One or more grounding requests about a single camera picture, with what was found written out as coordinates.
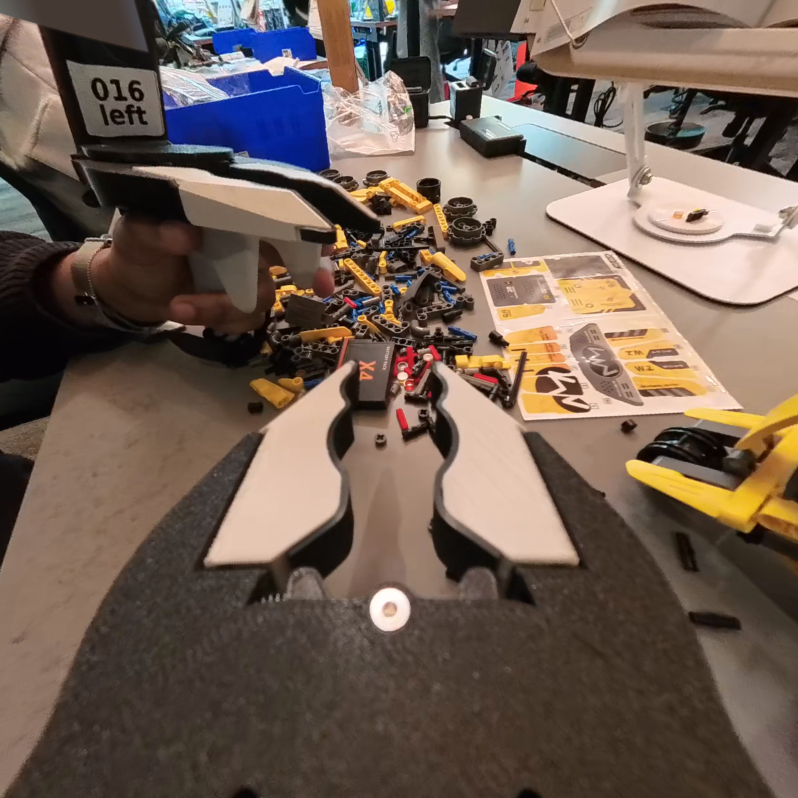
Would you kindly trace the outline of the person's beige jacket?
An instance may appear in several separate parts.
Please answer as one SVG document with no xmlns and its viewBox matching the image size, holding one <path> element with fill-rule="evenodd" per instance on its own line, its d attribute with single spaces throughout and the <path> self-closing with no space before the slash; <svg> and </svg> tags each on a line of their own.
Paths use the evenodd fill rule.
<svg viewBox="0 0 798 798">
<path fill-rule="evenodd" d="M 1 15 L 1 159 L 16 172 L 44 166 L 77 180 L 76 148 L 40 30 Z"/>
</svg>

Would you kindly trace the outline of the open instruction booklet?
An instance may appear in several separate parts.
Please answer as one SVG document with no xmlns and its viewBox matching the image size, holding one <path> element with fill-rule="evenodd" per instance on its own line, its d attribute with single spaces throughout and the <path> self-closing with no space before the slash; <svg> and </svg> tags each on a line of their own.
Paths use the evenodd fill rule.
<svg viewBox="0 0 798 798">
<path fill-rule="evenodd" d="M 509 32 L 532 39 L 538 54 L 616 22 L 652 29 L 796 27 L 796 1 L 522 1 Z"/>
</svg>

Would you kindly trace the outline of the silver wristwatch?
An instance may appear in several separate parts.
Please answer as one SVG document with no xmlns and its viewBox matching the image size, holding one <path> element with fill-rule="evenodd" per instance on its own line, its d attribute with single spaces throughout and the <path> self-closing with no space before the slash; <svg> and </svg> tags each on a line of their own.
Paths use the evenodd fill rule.
<svg viewBox="0 0 798 798">
<path fill-rule="evenodd" d="M 184 332 L 184 325 L 164 321 L 150 324 L 139 323 L 111 310 L 101 301 L 94 288 L 91 268 L 100 252 L 112 246 L 113 238 L 109 234 L 101 237 L 87 238 L 75 253 L 70 270 L 74 288 L 74 305 L 82 321 L 91 325 L 104 327 L 123 334 L 146 339 L 158 335 Z"/>
</svg>

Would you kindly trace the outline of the person's left forearm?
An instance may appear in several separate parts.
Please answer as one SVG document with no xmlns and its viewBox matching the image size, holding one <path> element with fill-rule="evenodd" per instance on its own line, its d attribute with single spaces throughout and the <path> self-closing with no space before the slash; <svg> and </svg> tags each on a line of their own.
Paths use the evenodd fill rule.
<svg viewBox="0 0 798 798">
<path fill-rule="evenodd" d="M 1 382 L 62 372 L 73 357 L 133 340 L 105 326 L 85 327 L 57 309 L 49 279 L 79 244 L 1 232 Z"/>
</svg>

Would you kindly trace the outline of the yellow black toy vehicle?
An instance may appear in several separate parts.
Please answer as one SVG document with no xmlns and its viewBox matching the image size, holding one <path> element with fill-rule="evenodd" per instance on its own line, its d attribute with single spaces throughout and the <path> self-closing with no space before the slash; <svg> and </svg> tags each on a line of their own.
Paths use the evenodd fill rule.
<svg viewBox="0 0 798 798">
<path fill-rule="evenodd" d="M 797 395 L 767 414 L 686 410 L 626 462 L 638 483 L 796 560 Z"/>
</svg>

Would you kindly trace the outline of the black power adapter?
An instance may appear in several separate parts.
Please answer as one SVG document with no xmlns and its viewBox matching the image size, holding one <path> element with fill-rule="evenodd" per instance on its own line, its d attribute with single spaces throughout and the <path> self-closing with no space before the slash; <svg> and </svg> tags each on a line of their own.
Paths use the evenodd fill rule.
<svg viewBox="0 0 798 798">
<path fill-rule="evenodd" d="M 498 117 L 467 119 L 460 123 L 461 139 L 484 158 L 492 159 L 525 153 L 526 139 Z"/>
</svg>

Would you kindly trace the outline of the pile of toy building pieces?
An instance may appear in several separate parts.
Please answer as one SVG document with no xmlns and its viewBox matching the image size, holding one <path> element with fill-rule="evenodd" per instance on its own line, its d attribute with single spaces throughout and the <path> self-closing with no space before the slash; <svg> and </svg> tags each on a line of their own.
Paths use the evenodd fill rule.
<svg viewBox="0 0 798 798">
<path fill-rule="evenodd" d="M 380 170 L 367 172 L 362 185 L 332 168 L 319 175 L 384 217 L 386 225 L 376 234 L 336 225 L 334 288 L 324 298 L 296 287 L 285 267 L 271 269 L 271 321 L 252 360 L 263 366 L 264 376 L 250 383 L 258 399 L 248 403 L 248 412 L 295 404 L 344 363 L 352 338 L 395 344 L 389 406 L 398 397 L 421 406 L 417 423 L 397 410 L 406 441 L 433 429 L 428 405 L 435 363 L 453 369 L 502 409 L 514 409 L 520 377 L 511 376 L 503 355 L 474 354 L 477 335 L 461 326 L 461 318 L 473 312 L 475 299 L 466 289 L 466 274 L 445 251 L 449 233 L 487 242 L 495 221 L 486 227 L 476 221 L 467 198 L 441 205 L 440 183 L 432 178 L 413 189 Z"/>
</svg>

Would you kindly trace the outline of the white book stand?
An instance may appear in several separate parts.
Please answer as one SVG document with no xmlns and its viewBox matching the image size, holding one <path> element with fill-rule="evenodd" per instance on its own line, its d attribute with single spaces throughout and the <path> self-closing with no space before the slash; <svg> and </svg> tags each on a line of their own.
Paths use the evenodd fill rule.
<svg viewBox="0 0 798 798">
<path fill-rule="evenodd" d="M 663 84 L 796 98 L 796 27 L 664 30 L 616 22 L 535 54 L 559 76 L 623 88 L 627 176 L 550 203 L 553 221 L 716 303 L 760 305 L 796 290 L 796 205 L 766 212 L 657 177 L 645 156 L 643 91 Z M 708 216 L 687 224 L 687 213 Z M 681 220 L 672 219 L 682 210 Z"/>
</svg>

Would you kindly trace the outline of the large blue plastic bin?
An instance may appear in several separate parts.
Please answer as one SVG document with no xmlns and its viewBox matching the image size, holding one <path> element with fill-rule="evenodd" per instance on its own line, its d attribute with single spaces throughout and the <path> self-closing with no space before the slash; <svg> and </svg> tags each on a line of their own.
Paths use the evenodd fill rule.
<svg viewBox="0 0 798 798">
<path fill-rule="evenodd" d="M 323 84 L 287 67 L 211 81 L 220 99 L 180 106 L 164 93 L 168 138 L 183 145 L 226 147 L 236 153 L 321 172 L 330 166 Z"/>
</svg>

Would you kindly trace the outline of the tall brown cardboard box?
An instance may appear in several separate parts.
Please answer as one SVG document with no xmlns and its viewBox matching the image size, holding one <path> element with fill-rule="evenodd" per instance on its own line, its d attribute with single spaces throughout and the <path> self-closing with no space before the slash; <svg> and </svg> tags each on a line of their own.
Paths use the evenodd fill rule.
<svg viewBox="0 0 798 798">
<path fill-rule="evenodd" d="M 347 1 L 317 1 L 326 60 L 334 86 L 350 93 L 359 89 L 357 62 Z"/>
</svg>

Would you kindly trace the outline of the black battery pack box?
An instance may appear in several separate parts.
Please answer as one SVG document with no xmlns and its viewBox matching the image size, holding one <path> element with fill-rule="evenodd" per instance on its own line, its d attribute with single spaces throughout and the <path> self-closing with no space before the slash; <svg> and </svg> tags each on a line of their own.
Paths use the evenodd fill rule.
<svg viewBox="0 0 798 798">
<path fill-rule="evenodd" d="M 386 410 L 390 401 L 395 344 L 352 338 L 344 362 L 354 362 L 357 371 L 358 410 Z"/>
</svg>

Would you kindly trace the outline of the person's dark trouser leg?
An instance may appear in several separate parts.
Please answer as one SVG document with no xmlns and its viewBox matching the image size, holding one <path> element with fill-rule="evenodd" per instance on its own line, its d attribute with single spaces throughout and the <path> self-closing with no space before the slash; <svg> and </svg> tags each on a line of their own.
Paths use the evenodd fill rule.
<svg viewBox="0 0 798 798">
<path fill-rule="evenodd" d="M 25 456 L 1 452 L 1 563 L 33 472 L 34 462 Z"/>
</svg>

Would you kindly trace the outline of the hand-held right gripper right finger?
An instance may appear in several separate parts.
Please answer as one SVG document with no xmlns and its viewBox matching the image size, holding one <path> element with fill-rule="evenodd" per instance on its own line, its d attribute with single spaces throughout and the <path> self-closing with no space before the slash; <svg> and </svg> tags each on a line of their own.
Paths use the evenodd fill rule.
<svg viewBox="0 0 798 798">
<path fill-rule="evenodd" d="M 577 567 L 577 548 L 520 424 L 447 366 L 430 373 L 432 538 L 447 569 Z"/>
</svg>

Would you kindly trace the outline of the person's left hand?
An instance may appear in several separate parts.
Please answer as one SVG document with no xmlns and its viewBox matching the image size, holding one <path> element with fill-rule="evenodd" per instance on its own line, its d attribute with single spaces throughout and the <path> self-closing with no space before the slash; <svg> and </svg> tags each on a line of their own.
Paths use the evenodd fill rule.
<svg viewBox="0 0 798 798">
<path fill-rule="evenodd" d="M 202 235 L 198 227 L 181 222 L 123 217 L 111 246 L 89 267 L 95 295 L 107 309 L 137 323 L 170 321 L 220 334 L 257 330 L 273 308 L 271 268 L 283 266 L 282 257 L 272 245 L 260 245 L 256 304 L 253 312 L 244 313 L 226 294 L 201 294 L 195 288 L 188 256 L 201 248 Z"/>
</svg>

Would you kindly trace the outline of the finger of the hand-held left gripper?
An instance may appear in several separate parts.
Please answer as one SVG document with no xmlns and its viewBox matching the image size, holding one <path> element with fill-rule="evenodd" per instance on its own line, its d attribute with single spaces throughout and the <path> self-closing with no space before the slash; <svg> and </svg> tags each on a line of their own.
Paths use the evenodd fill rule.
<svg viewBox="0 0 798 798">
<path fill-rule="evenodd" d="M 235 155 L 231 177 L 293 191 L 327 221 L 343 229 L 368 234 L 382 229 L 380 219 L 369 207 L 340 185 L 303 167 Z"/>
<path fill-rule="evenodd" d="M 177 190 L 187 222 L 202 230 L 188 256 L 197 294 L 257 294 L 260 244 L 272 245 L 294 285 L 313 288 L 334 225 L 296 191 L 222 177 L 194 167 L 135 166 Z"/>
</svg>

